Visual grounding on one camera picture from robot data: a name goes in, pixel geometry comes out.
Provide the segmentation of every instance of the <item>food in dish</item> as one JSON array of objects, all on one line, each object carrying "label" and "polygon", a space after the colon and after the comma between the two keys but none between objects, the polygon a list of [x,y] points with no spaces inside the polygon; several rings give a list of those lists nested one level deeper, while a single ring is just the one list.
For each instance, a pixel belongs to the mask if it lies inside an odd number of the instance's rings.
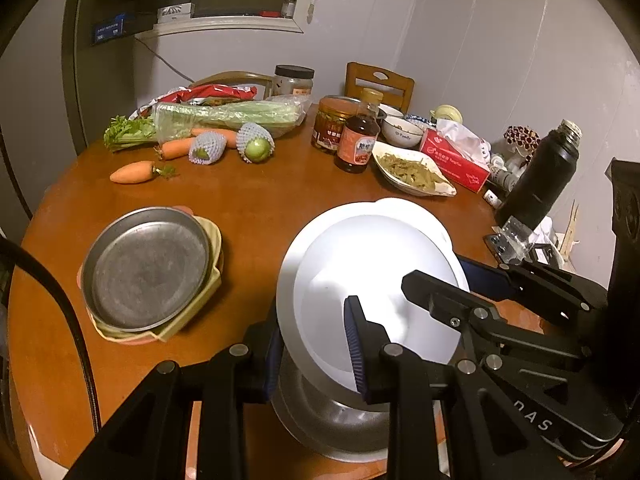
[{"label": "food in dish", "polygon": [[447,182],[417,160],[405,160],[387,153],[378,162],[384,170],[405,184],[424,191],[433,190],[435,184]]}]

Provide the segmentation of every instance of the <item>red tissue box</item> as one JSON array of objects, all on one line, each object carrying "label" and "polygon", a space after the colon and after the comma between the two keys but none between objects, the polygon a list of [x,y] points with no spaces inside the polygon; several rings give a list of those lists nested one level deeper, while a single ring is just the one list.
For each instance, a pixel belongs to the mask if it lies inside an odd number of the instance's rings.
[{"label": "red tissue box", "polygon": [[475,193],[489,177],[488,170],[460,155],[447,139],[431,128],[422,137],[420,151],[433,159],[444,176]]}]

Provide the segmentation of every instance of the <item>round wooden table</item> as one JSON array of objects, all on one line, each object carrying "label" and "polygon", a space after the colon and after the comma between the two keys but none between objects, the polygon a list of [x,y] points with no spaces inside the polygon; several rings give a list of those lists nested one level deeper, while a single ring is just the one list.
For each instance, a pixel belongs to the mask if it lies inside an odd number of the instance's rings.
[{"label": "round wooden table", "polygon": [[[82,326],[106,421],[152,367],[165,359],[180,365],[206,361],[239,342],[246,327],[264,319],[276,289],[280,263],[296,234],[311,219],[340,204],[385,196],[412,200],[448,229],[456,252],[495,264],[482,236],[494,224],[482,197],[457,186],[453,198],[414,198],[390,186],[371,164],[348,174],[310,145],[314,114],[276,141],[274,157],[246,164],[234,150],[212,166],[172,161],[178,176],[119,186],[109,175],[124,164],[155,159],[152,148],[109,153],[92,144],[42,200],[22,246],[60,282]],[[209,304],[167,343],[123,346],[102,339],[85,311],[76,273],[95,238],[110,222],[146,206],[186,205],[213,220],[223,236],[223,285]],[[507,312],[520,316],[521,309]],[[9,351],[18,400],[40,451],[69,467],[93,436],[78,356],[62,313],[46,291],[16,269],[9,304]],[[270,405],[245,412],[250,478],[304,480],[323,474],[364,479],[384,462],[339,463],[309,451],[287,433]],[[194,416],[192,429],[197,428]],[[195,464],[191,432],[188,468]]]}]

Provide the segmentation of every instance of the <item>stainless steel bowl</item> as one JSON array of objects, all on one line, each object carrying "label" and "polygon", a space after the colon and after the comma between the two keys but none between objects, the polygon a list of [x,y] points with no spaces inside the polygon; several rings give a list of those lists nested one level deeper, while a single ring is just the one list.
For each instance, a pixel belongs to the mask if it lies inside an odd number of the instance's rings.
[{"label": "stainless steel bowl", "polygon": [[319,454],[354,463],[386,458],[388,412],[363,412],[329,399],[303,377],[286,350],[271,404],[287,431]]},{"label": "stainless steel bowl", "polygon": [[200,290],[210,242],[191,215],[147,207],[109,225],[82,264],[81,289],[95,319],[142,332],[176,316]]}]

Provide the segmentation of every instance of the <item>white plate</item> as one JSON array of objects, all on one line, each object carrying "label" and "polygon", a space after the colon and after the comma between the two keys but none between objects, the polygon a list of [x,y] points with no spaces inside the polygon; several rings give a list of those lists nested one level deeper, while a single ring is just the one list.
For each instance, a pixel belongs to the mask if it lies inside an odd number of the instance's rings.
[{"label": "white plate", "polygon": [[376,201],[379,207],[383,207],[384,211],[379,214],[385,214],[391,218],[396,218],[422,231],[427,236],[440,235],[449,250],[453,250],[453,244],[449,233],[444,225],[425,208],[405,200],[404,198],[388,197],[381,198]]},{"label": "white plate", "polygon": [[468,290],[440,223],[423,221],[418,230],[391,218],[389,209],[353,203],[315,218],[287,251],[276,292],[280,329],[296,366],[325,395],[369,411],[386,406],[367,406],[356,391],[342,322],[344,299],[357,294],[367,319],[382,323],[393,341],[448,362],[460,335],[408,302],[401,279],[419,269]]},{"label": "white plate", "polygon": [[[380,166],[379,158],[385,155],[395,155],[399,158],[404,158],[404,160],[416,160],[417,162],[421,162],[429,168],[430,171],[437,174],[440,178],[444,179],[444,182],[437,183],[435,185],[435,190],[425,191],[423,189],[419,189],[418,187],[410,186],[409,184],[404,183],[399,178],[394,177],[391,173],[389,173],[385,168]],[[404,191],[407,194],[413,196],[455,196],[456,188],[453,187],[446,177],[440,171],[440,168],[436,166],[436,163],[433,159],[423,153],[416,152],[414,150],[405,150],[404,148],[396,148],[395,146],[390,146],[389,144],[385,144],[384,142],[376,142],[373,145],[373,152],[371,153],[373,156],[373,160],[376,161],[376,165],[380,168],[380,171],[385,176],[385,178],[394,186],[396,186],[400,191]]]}]

